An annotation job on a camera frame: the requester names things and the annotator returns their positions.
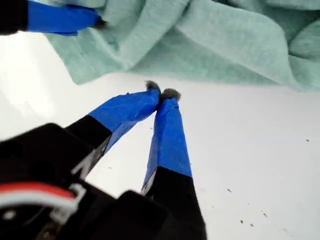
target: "red wire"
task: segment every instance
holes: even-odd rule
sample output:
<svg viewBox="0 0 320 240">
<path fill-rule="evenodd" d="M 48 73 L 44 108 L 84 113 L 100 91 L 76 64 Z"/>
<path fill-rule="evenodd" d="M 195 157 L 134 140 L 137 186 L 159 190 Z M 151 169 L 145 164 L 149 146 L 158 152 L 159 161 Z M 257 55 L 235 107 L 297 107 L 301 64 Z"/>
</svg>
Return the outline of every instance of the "red wire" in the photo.
<svg viewBox="0 0 320 240">
<path fill-rule="evenodd" d="M 19 192 L 19 191 L 36 191 L 49 193 L 53 195 L 58 195 L 63 198 L 72 198 L 74 199 L 74 195 L 57 186 L 52 186 L 42 182 L 14 182 L 14 183 L 6 183 L 0 184 L 0 194 L 6 192 Z"/>
</svg>

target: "gray fuzzy tip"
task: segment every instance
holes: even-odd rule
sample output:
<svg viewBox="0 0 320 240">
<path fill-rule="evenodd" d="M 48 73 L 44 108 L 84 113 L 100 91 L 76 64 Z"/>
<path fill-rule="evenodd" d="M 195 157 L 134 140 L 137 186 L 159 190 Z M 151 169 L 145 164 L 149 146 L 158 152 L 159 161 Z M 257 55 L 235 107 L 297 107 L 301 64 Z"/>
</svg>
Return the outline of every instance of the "gray fuzzy tip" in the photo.
<svg viewBox="0 0 320 240">
<path fill-rule="evenodd" d="M 179 100 L 181 99 L 181 93 L 173 88 L 167 88 L 161 94 L 162 100 L 172 99 L 172 98 L 175 98 L 177 100 L 177 102 L 179 102 Z"/>
<path fill-rule="evenodd" d="M 159 85 L 154 81 L 146 81 L 145 82 L 145 87 L 146 87 L 147 90 L 156 89 L 156 90 L 159 91 L 159 93 L 161 93 L 161 89 L 160 89 Z"/>
</svg>

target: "black plastic part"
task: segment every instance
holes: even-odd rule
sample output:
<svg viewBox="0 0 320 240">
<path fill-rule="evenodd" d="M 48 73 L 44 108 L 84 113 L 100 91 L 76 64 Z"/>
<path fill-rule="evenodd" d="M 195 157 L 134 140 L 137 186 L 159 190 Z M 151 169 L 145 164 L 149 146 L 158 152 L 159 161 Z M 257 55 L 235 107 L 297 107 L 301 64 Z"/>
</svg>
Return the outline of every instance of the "black plastic part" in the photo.
<svg viewBox="0 0 320 240">
<path fill-rule="evenodd" d="M 158 167 L 146 197 L 129 191 L 116 200 L 72 174 L 83 162 L 92 168 L 110 137 L 108 129 L 85 116 L 66 129 L 47 124 L 1 142 L 0 184 L 39 181 L 67 189 L 79 183 L 86 194 L 64 226 L 50 219 L 50 208 L 13 208 L 18 218 L 0 222 L 0 239 L 205 240 L 191 177 Z"/>
<path fill-rule="evenodd" d="M 144 194 L 170 210 L 178 224 L 177 239 L 206 240 L 206 226 L 193 179 L 159 166 L 149 181 L 146 184 L 149 190 Z"/>
<path fill-rule="evenodd" d="M 0 35 L 15 34 L 28 27 L 28 1 L 3 0 L 0 7 Z"/>
<path fill-rule="evenodd" d="M 38 127 L 0 143 L 0 183 L 39 181 L 63 186 L 65 176 L 93 150 L 58 125 Z"/>
<path fill-rule="evenodd" d="M 90 115 L 86 115 L 65 129 L 95 149 L 90 167 L 92 170 L 105 154 L 112 132 Z"/>
</svg>

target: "mint green cloth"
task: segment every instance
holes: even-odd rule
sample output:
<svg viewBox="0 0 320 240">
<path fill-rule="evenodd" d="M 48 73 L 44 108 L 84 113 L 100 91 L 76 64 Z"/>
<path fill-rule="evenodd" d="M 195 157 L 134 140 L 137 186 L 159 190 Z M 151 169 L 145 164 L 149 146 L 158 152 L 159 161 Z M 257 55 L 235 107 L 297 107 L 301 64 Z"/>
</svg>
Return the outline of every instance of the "mint green cloth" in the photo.
<svg viewBox="0 0 320 240">
<path fill-rule="evenodd" d="M 102 6 L 105 29 L 47 35 L 77 84 L 130 72 L 320 90 L 320 0 L 102 1 L 71 2 Z"/>
</svg>

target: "blue tape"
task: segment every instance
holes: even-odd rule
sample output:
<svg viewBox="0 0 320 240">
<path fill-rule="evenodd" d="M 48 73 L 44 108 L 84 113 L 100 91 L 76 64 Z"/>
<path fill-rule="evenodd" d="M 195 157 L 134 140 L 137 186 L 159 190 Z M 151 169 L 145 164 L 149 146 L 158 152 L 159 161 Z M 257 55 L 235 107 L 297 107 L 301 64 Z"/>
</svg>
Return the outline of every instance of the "blue tape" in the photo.
<svg viewBox="0 0 320 240">
<path fill-rule="evenodd" d="M 90 116 L 112 132 L 107 152 L 136 123 L 149 117 L 159 104 L 160 93 L 156 89 L 119 95 L 97 107 Z"/>
<path fill-rule="evenodd" d="M 50 6 L 28 1 L 27 31 L 76 36 L 79 30 L 94 26 L 99 19 L 95 10 L 73 5 Z"/>
<path fill-rule="evenodd" d="M 159 166 L 192 178 L 182 116 L 175 98 L 164 100 L 157 110 L 143 185 Z"/>
</svg>

